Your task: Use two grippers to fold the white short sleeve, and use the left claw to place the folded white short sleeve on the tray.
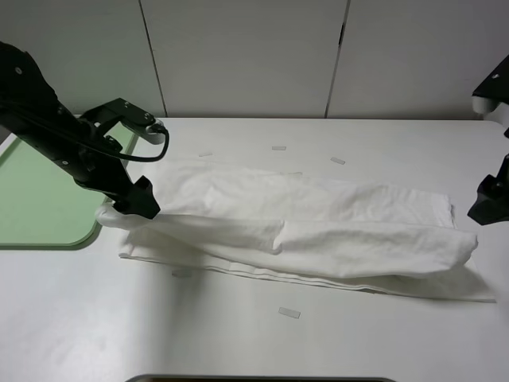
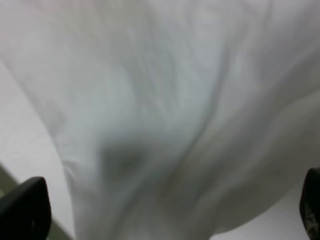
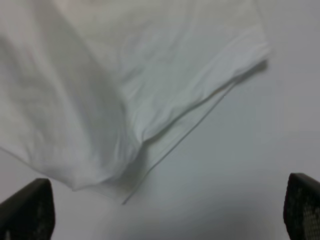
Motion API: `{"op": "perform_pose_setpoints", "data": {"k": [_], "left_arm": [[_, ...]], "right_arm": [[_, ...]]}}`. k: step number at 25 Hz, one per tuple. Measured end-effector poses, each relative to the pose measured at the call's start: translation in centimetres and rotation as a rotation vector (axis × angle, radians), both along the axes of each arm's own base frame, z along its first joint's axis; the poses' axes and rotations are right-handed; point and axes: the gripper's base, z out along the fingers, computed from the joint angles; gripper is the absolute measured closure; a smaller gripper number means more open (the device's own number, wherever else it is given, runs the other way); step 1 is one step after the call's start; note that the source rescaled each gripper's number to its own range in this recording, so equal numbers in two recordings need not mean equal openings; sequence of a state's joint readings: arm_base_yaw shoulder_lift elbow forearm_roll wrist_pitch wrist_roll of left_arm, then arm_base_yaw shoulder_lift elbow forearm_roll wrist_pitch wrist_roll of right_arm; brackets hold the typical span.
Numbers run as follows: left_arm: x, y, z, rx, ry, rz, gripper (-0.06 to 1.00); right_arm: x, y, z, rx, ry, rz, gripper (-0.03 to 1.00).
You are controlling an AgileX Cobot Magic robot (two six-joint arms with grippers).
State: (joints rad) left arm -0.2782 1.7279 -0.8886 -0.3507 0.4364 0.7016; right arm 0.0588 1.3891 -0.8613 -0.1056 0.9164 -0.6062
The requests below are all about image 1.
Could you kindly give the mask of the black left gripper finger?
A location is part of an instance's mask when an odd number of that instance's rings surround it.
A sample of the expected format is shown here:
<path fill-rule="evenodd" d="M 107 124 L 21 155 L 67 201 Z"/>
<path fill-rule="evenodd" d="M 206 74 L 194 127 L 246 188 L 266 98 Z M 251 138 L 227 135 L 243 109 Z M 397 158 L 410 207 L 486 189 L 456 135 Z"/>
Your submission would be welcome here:
<path fill-rule="evenodd" d="M 119 199 L 119 212 L 124 215 L 153 219 L 160 211 L 153 195 L 153 185 L 145 176 L 141 176 Z"/>

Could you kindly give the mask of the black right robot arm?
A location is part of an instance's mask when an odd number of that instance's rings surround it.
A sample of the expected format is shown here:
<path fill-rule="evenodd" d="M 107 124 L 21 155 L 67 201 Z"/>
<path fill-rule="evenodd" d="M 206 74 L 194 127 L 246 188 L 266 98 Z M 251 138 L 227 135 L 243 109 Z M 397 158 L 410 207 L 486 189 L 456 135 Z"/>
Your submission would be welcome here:
<path fill-rule="evenodd" d="M 508 57 L 476 87 L 472 109 L 478 115 L 492 113 L 500 104 L 508 105 Z M 482 226 L 508 221 L 508 155 L 498 173 L 487 175 L 476 191 L 476 201 L 468 216 Z"/>

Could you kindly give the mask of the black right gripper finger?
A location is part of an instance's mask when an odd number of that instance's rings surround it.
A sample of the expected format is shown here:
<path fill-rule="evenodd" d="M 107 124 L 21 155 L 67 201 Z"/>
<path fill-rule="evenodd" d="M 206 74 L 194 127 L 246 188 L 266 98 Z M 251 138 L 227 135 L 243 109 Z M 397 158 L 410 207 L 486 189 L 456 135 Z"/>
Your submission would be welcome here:
<path fill-rule="evenodd" d="M 477 198 L 468 217 L 480 225 L 508 221 L 508 181 L 486 176 L 477 188 Z"/>

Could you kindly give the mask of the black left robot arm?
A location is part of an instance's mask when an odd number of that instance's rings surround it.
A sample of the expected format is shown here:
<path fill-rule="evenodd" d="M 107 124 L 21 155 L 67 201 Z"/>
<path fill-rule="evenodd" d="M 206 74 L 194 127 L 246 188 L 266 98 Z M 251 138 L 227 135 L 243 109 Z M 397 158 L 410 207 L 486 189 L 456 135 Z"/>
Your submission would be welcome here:
<path fill-rule="evenodd" d="M 109 134 L 117 124 L 153 145 L 153 157 L 125 154 Z M 36 61 L 1 44 L 1 125 L 68 173 L 83 189 L 112 199 L 116 211 L 153 219 L 160 207 L 146 177 L 132 181 L 125 162 L 151 163 L 165 156 L 169 132 L 149 112 L 117 98 L 75 117 L 46 82 Z"/>

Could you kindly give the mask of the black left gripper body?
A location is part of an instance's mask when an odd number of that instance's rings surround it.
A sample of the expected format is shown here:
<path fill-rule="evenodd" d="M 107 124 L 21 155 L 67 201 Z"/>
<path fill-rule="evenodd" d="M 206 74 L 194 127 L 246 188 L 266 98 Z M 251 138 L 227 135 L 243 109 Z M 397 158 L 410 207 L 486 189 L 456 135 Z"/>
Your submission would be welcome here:
<path fill-rule="evenodd" d="M 115 202 L 116 209 L 131 207 L 128 196 L 134 186 L 120 159 L 93 150 L 78 150 L 73 158 L 73 179 L 78 186 L 103 193 Z"/>

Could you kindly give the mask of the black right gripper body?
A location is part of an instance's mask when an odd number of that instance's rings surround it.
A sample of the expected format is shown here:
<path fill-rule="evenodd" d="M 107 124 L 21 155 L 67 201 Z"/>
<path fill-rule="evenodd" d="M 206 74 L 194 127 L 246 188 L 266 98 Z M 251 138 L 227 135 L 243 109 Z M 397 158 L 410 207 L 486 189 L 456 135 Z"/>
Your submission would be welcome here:
<path fill-rule="evenodd" d="M 509 154 L 503 158 L 499 172 L 496 175 L 496 184 L 499 187 L 508 187 L 509 185 Z"/>

